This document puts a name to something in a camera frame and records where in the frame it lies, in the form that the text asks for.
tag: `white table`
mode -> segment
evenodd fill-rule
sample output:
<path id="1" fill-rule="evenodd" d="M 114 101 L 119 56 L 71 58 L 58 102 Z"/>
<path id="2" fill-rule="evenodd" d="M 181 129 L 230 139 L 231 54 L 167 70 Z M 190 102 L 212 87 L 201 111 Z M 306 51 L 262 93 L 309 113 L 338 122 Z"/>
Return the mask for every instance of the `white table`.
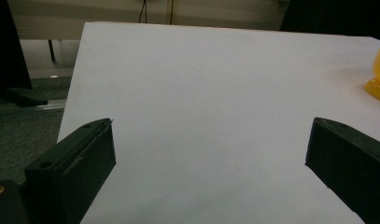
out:
<path id="1" fill-rule="evenodd" d="M 83 223 L 363 223 L 304 165 L 314 117 L 380 141 L 380 41 L 86 23 L 59 139 L 113 119 Z"/>

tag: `white wall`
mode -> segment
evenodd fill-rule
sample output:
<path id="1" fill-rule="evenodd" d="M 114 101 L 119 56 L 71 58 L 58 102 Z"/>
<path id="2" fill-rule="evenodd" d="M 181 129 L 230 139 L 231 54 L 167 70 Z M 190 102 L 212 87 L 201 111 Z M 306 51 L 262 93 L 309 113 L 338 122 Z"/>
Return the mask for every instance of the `white wall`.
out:
<path id="1" fill-rule="evenodd" d="M 8 0 L 20 39 L 80 39 L 85 21 L 138 22 L 143 0 Z M 148 0 L 148 22 L 278 30 L 287 0 Z"/>

